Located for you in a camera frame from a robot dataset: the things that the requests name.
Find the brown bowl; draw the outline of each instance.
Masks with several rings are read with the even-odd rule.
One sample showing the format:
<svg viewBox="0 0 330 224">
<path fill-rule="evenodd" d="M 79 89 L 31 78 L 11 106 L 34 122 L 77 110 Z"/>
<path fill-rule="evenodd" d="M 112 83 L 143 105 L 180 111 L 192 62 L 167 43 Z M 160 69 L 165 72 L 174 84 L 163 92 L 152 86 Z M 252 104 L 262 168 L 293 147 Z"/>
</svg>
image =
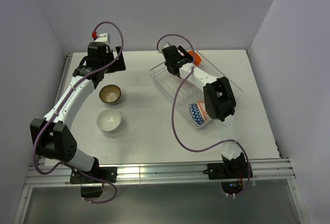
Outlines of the brown bowl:
<svg viewBox="0 0 330 224">
<path fill-rule="evenodd" d="M 99 93 L 102 102 L 106 104 L 114 104 L 122 95 L 122 91 L 116 85 L 107 85 L 103 87 Z"/>
</svg>

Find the tabletop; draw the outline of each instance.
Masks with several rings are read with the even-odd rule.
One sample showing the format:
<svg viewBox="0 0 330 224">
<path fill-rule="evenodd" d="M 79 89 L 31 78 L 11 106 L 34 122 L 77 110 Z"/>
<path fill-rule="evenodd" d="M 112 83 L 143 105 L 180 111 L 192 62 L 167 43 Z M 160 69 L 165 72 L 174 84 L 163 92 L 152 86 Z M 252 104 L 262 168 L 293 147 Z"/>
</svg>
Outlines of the tabletop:
<svg viewBox="0 0 330 224">
<path fill-rule="evenodd" d="M 239 142 L 249 159 L 279 158 L 268 117 L 245 50 L 199 51 L 243 91 L 237 100 L 234 126 Z M 66 89 L 74 69 L 87 53 L 73 53 L 64 78 Z M 202 153 L 183 149 L 171 127 L 172 103 L 154 86 L 149 70 L 164 58 L 157 51 L 123 52 L 127 70 L 106 74 L 88 96 L 71 132 L 78 147 L 95 156 L 100 164 L 141 164 L 200 162 L 221 160 L 221 145 Z M 115 84 L 122 90 L 118 105 L 109 106 L 99 99 L 102 87 Z M 100 131 L 96 119 L 100 112 L 113 108 L 122 116 L 120 126 L 110 133 Z M 208 147 L 221 139 L 213 121 L 197 130 L 179 111 L 175 126 L 181 141 L 192 149 Z M 45 165 L 55 161 L 47 159 Z"/>
</svg>

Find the white wire basket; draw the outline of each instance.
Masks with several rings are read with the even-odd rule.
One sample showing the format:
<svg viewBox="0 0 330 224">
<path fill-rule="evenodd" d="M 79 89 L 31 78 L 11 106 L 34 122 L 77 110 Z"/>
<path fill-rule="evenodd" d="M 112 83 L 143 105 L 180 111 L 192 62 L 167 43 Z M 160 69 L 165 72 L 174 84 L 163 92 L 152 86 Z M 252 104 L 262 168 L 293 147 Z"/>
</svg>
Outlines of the white wire basket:
<svg viewBox="0 0 330 224">
<path fill-rule="evenodd" d="M 195 50 L 195 52 L 201 57 L 202 62 L 199 65 L 199 68 L 203 71 L 217 77 L 227 77 L 224 73 L 222 73 L 218 68 L 216 68 L 209 60 L 207 60 L 199 51 Z M 172 75 L 167 71 L 167 67 L 165 66 L 165 61 L 161 64 L 150 69 L 150 76 L 155 84 L 155 86 L 171 101 L 173 102 L 174 95 L 179 84 L 182 82 L 181 78 L 178 78 L 175 75 Z M 233 81 L 228 78 L 230 82 L 230 86 L 232 87 L 235 99 L 237 100 L 242 94 L 243 91 L 239 88 Z M 186 81 L 178 94 L 176 100 L 176 107 L 183 113 L 183 115 L 189 120 L 189 122 L 197 129 L 202 128 L 208 122 L 212 122 L 212 119 L 207 120 L 202 125 L 198 125 L 190 116 L 189 104 L 196 103 L 197 101 L 204 100 L 204 94 L 201 90 L 199 90 L 196 86 Z"/>
</svg>

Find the chevron pattern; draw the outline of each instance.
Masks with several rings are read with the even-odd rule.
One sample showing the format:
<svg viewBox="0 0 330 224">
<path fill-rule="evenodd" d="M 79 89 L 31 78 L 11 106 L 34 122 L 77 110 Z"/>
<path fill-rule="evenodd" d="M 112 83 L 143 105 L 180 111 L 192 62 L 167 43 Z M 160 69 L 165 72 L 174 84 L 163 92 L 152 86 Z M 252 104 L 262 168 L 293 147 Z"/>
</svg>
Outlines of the chevron pattern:
<svg viewBox="0 0 330 224">
<path fill-rule="evenodd" d="M 189 112 L 191 118 L 197 123 L 197 125 L 203 125 L 204 119 L 202 117 L 202 114 L 200 110 L 198 109 L 197 104 L 189 104 Z"/>
</svg>

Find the white wall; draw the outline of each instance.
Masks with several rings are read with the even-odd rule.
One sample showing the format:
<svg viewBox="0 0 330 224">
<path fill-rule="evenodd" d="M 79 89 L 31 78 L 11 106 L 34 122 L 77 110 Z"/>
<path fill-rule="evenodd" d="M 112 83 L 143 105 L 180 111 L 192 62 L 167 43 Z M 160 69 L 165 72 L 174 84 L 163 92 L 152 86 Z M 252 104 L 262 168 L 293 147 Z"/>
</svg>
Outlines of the white wall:
<svg viewBox="0 0 330 224">
<path fill-rule="evenodd" d="M 33 0 L 0 0 L 0 222 L 11 223 L 32 158 L 31 120 L 54 103 L 65 53 Z"/>
<path fill-rule="evenodd" d="M 273 0 L 36 2 L 66 51 L 77 52 L 86 50 L 94 26 L 103 20 L 123 30 L 125 50 L 154 50 L 158 38 L 173 32 L 188 36 L 200 49 L 248 49 Z M 113 38 L 118 45 L 119 36 Z"/>
<path fill-rule="evenodd" d="M 250 51 L 312 223 L 330 220 L 330 1 L 274 0 Z"/>
</svg>

